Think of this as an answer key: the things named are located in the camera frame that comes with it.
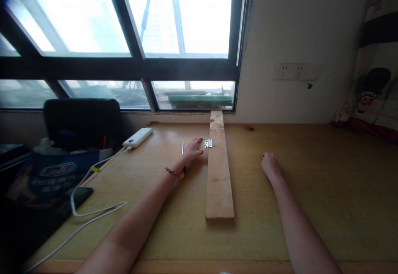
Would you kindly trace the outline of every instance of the forearm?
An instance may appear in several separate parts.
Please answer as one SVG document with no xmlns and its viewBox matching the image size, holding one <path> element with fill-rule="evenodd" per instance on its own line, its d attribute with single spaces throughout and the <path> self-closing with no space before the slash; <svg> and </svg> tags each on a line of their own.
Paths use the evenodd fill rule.
<svg viewBox="0 0 398 274">
<path fill-rule="evenodd" d="M 180 173 L 181 157 L 170 169 Z M 120 218 L 77 273 L 127 273 L 144 245 L 149 232 L 177 177 L 164 171 L 161 177 Z"/>
<path fill-rule="evenodd" d="M 282 176 L 271 181 L 295 274 L 341 273 L 329 250 L 293 197 Z"/>
</svg>

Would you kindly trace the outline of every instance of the black window frame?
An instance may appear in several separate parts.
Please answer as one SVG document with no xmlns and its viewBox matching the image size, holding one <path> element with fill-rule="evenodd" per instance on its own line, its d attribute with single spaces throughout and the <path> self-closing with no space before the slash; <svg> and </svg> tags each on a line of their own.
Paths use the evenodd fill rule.
<svg viewBox="0 0 398 274">
<path fill-rule="evenodd" d="M 123 112 L 198 112 L 201 110 L 160 110 L 151 82 L 235 81 L 235 112 L 240 78 L 241 48 L 247 0 L 231 1 L 228 59 L 225 58 L 146 58 L 128 0 L 112 0 L 132 57 L 49 57 L 40 52 L 18 20 L 4 6 L 0 11 L 0 32 L 21 55 L 0 57 L 0 79 L 44 79 L 59 98 L 68 98 L 58 80 L 141 80 L 146 85 L 151 109 L 121 109 Z M 41 110 L 41 109 L 1 109 Z"/>
</svg>

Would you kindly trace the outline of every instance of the desk surface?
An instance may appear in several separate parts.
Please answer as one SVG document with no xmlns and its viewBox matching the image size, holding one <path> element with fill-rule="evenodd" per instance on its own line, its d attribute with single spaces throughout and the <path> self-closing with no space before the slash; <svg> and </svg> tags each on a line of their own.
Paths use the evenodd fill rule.
<svg viewBox="0 0 398 274">
<path fill-rule="evenodd" d="M 225 124 L 235 220 L 206 221 L 205 153 L 166 201 L 140 260 L 288 261 L 282 224 L 260 153 L 274 152 L 284 177 L 337 261 L 398 260 L 398 154 L 360 133 L 329 125 Z M 51 259 L 85 259 L 136 199 L 181 153 L 182 141 L 208 137 L 209 124 L 155 124 L 132 152 L 117 156 L 87 187 L 79 213 L 121 201 L 126 207 L 84 228 Z M 38 250 L 37 261 L 84 222 L 69 218 Z"/>
</svg>

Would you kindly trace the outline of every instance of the charging cable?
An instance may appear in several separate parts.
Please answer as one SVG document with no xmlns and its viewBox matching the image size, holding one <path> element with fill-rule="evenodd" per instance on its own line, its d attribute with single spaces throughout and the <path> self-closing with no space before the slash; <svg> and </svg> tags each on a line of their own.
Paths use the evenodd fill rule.
<svg viewBox="0 0 398 274">
<path fill-rule="evenodd" d="M 115 205 L 113 205 L 113 206 L 110 206 L 110 207 L 107 207 L 107 208 L 104 208 L 104 209 L 101 209 L 101 210 L 98 210 L 98 211 L 94 211 L 94 212 L 90 212 L 90 213 L 86 213 L 86 214 L 78 214 L 78 213 L 76 212 L 74 196 L 75 196 L 76 189 L 79 188 L 79 186 L 87 179 L 88 175 L 90 174 L 91 170 L 92 170 L 94 167 L 96 167 L 98 164 L 100 164 L 100 163 L 102 163 L 102 162 L 108 161 L 109 159 L 111 159 L 111 158 L 113 158 L 113 157 L 115 157 L 115 156 L 117 156 L 117 155 L 120 155 L 120 154 L 122 154 L 122 153 L 125 153 L 125 152 L 131 150 L 132 148 L 133 148 L 133 147 L 128 147 L 128 148 L 125 149 L 123 152 L 119 152 L 119 153 L 117 153 L 117 154 L 115 154 L 115 155 L 113 155 L 113 156 L 110 156 L 110 157 L 108 157 L 108 158 L 106 158 L 106 159 L 104 159 L 104 160 L 102 160 L 102 161 L 99 161 L 99 162 L 95 163 L 93 166 L 91 166 L 91 167 L 89 168 L 89 170 L 87 171 L 86 175 L 82 178 L 82 180 L 80 181 L 80 183 L 77 184 L 77 186 L 73 189 L 72 194 L 70 195 L 70 205 L 72 206 L 72 214 L 73 214 L 75 217 L 85 217 L 85 216 L 89 216 L 89 215 L 92 215 L 92 214 L 101 213 L 101 212 L 104 212 L 104 211 L 107 211 L 107 210 L 110 210 L 110 211 L 107 211 L 106 213 L 104 213 L 104 214 L 102 214 L 102 215 L 99 215 L 99 216 L 95 217 L 94 219 L 91 219 L 90 221 L 88 221 L 88 222 L 86 222 L 85 224 L 83 224 L 83 225 L 82 225 L 81 227 L 79 227 L 72 235 L 70 235 L 61 245 L 59 245 L 53 252 L 51 252 L 51 253 L 50 253 L 49 255 L 47 255 L 45 258 L 43 258 L 42 260 L 38 261 L 35 265 L 33 265 L 32 267 L 30 267 L 29 269 L 27 269 L 27 270 L 24 272 L 24 274 L 29 273 L 29 272 L 32 271 L 34 268 L 36 268 L 37 266 L 39 266 L 40 264 L 42 264 L 43 262 L 45 262 L 46 260 L 48 260 L 48 259 L 49 259 L 50 257 L 52 257 L 54 254 L 56 254 L 66 243 L 68 243 L 78 232 L 80 232 L 82 229 L 84 229 L 87 225 L 89 225 L 90 223 L 93 223 L 94 221 L 96 221 L 96 220 L 98 220 L 98 219 L 100 219 L 100 218 L 102 218 L 102 217 L 105 217 L 105 216 L 107 216 L 107 215 L 109 215 L 109 214 L 111 214 L 111 213 L 113 213 L 113 212 L 115 212 L 115 211 L 117 211 L 117 210 L 123 208 L 123 207 L 127 204 L 127 202 L 124 201 L 124 202 L 115 204 Z"/>
</svg>

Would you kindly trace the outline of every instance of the metal hinge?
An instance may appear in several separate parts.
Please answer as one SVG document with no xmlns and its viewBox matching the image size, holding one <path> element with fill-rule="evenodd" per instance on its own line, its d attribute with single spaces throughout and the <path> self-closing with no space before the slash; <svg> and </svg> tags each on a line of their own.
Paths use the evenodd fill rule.
<svg viewBox="0 0 398 274">
<path fill-rule="evenodd" d="M 205 148 L 212 148 L 213 147 L 213 140 L 212 139 L 206 139 L 204 141 L 204 147 Z"/>
</svg>

